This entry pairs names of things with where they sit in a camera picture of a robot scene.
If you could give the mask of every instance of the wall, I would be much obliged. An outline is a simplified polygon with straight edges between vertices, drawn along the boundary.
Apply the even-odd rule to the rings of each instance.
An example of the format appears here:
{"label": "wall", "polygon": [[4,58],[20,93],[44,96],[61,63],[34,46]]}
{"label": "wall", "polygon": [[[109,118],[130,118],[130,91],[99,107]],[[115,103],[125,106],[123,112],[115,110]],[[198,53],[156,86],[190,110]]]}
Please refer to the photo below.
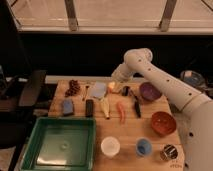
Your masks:
{"label": "wall", "polygon": [[174,76],[185,69],[213,75],[213,36],[21,33],[33,68],[50,75],[110,76],[128,49],[148,47],[153,63]]}

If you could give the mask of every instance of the blue cup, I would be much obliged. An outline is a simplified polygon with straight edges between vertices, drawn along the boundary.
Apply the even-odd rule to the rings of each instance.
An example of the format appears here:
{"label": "blue cup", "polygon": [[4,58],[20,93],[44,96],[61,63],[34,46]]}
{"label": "blue cup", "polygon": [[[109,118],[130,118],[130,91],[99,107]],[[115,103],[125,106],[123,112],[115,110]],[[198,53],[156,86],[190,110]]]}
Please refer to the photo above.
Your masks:
{"label": "blue cup", "polygon": [[136,152],[139,156],[147,156],[152,152],[152,145],[147,139],[139,139],[136,144]]}

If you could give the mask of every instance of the brown bowl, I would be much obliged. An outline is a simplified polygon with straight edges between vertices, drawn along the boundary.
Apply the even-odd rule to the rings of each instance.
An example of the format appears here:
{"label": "brown bowl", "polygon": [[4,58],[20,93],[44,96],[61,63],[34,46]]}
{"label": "brown bowl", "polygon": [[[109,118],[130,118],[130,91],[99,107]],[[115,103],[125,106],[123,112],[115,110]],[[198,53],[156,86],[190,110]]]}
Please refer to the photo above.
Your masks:
{"label": "brown bowl", "polygon": [[162,96],[162,93],[155,88],[150,82],[142,83],[139,86],[139,92],[141,97],[148,101],[154,101]]}
{"label": "brown bowl", "polygon": [[170,114],[162,111],[152,115],[151,126],[161,136],[173,133],[177,127],[175,119]]}

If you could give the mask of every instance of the purple bowl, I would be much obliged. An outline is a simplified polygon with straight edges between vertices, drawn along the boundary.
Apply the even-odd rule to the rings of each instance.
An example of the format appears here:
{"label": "purple bowl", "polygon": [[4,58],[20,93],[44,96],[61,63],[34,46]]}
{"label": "purple bowl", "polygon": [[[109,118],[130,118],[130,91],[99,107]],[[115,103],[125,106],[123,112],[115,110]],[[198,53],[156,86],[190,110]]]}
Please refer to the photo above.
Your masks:
{"label": "purple bowl", "polygon": [[162,93],[155,88],[150,82],[142,83],[139,86],[140,95],[148,100],[148,101],[154,101],[159,99],[162,96]]}

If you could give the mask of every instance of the wooden bowl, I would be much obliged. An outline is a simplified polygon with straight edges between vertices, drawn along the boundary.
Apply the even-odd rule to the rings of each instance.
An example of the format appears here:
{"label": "wooden bowl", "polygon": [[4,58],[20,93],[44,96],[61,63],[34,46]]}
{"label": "wooden bowl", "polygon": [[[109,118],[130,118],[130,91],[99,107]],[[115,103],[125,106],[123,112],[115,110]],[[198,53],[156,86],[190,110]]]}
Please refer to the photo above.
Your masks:
{"label": "wooden bowl", "polygon": [[166,112],[156,112],[152,115],[151,126],[161,136],[166,136],[176,130],[177,124],[175,119]]}

